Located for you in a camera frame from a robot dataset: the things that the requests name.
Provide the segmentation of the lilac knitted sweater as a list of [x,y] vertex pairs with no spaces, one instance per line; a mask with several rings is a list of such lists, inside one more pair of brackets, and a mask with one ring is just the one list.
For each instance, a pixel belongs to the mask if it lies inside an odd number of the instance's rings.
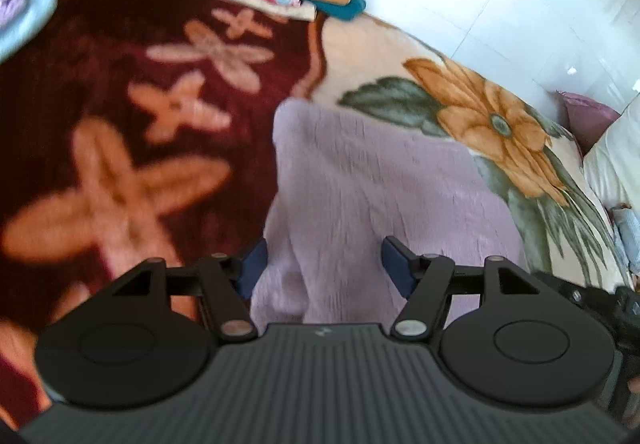
[[390,325],[405,301],[382,267],[387,236],[462,265],[525,263],[508,207],[457,142],[299,99],[279,105],[272,138],[278,191],[250,307],[259,327]]

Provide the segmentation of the light blue knitted garment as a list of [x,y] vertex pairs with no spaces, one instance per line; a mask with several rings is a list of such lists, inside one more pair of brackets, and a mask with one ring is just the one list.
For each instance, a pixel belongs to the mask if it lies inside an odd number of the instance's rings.
[[612,210],[612,215],[629,271],[639,275],[639,212],[628,205],[619,205]]

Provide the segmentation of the white pillow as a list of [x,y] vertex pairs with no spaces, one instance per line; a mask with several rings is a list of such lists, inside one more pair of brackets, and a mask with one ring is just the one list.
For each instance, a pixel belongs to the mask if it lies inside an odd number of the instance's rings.
[[628,205],[639,210],[639,113],[635,97],[584,158],[584,177],[607,209]]

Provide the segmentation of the floral fleece blanket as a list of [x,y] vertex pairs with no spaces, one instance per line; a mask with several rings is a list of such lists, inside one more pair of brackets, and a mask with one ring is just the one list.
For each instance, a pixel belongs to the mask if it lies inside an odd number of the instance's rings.
[[58,0],[1,66],[9,427],[48,407],[34,363],[48,325],[146,258],[180,267],[265,238],[274,115],[290,99],[461,144],[510,211],[522,268],[629,283],[574,135],[395,27],[228,0]]

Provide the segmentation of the pink pillow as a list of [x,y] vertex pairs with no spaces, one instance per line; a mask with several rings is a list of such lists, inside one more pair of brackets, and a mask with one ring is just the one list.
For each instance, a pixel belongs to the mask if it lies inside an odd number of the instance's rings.
[[586,155],[608,127],[620,118],[620,113],[608,105],[581,94],[561,91],[570,132],[574,135],[582,155]]

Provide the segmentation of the teal folded garment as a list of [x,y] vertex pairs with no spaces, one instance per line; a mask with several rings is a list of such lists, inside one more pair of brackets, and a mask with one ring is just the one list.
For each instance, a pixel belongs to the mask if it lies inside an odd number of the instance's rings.
[[365,0],[350,0],[348,4],[332,4],[322,0],[307,0],[307,2],[313,4],[319,12],[344,22],[356,19],[367,7]]

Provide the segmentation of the pale blue lilac cloth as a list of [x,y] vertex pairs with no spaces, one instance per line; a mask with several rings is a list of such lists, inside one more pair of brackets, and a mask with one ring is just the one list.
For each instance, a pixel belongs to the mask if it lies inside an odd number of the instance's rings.
[[0,59],[4,63],[47,25],[58,0],[1,0]]

